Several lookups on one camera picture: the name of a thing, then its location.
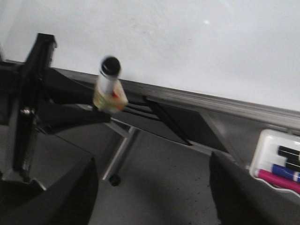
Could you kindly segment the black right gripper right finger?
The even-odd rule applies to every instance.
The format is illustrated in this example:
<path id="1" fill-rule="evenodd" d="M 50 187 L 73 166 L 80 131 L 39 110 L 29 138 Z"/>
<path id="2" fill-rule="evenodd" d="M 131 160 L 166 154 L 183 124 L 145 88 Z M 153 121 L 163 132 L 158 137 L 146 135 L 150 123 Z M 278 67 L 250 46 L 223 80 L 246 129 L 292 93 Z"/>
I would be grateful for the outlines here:
<path id="1" fill-rule="evenodd" d="M 298 225 L 300 205 L 253 179 L 227 156 L 212 153 L 210 188 L 222 225 Z"/>

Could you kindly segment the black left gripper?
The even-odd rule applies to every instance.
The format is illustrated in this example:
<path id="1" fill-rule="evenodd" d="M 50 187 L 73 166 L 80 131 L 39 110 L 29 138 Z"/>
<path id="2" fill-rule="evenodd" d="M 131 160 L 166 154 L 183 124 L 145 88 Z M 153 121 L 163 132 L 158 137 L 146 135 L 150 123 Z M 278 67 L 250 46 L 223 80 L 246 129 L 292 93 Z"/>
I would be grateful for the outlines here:
<path id="1" fill-rule="evenodd" d="M 93 103 L 94 90 L 51 68 L 54 35 L 38 33 L 25 62 L 0 63 L 0 123 L 8 126 L 1 179 L 30 185 L 37 130 L 52 135 L 74 127 L 107 123 L 97 110 L 61 104 Z M 40 103 L 45 94 L 54 102 Z"/>

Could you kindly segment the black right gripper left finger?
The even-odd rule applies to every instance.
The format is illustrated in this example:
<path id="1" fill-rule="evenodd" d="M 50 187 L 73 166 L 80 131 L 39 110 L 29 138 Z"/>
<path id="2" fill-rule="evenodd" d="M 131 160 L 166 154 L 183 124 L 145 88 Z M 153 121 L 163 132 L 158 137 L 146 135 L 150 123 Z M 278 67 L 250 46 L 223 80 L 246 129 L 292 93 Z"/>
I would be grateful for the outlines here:
<path id="1" fill-rule="evenodd" d="M 98 192 L 94 158 L 79 161 L 43 190 L 31 184 L 1 181 L 2 225 L 87 225 Z"/>

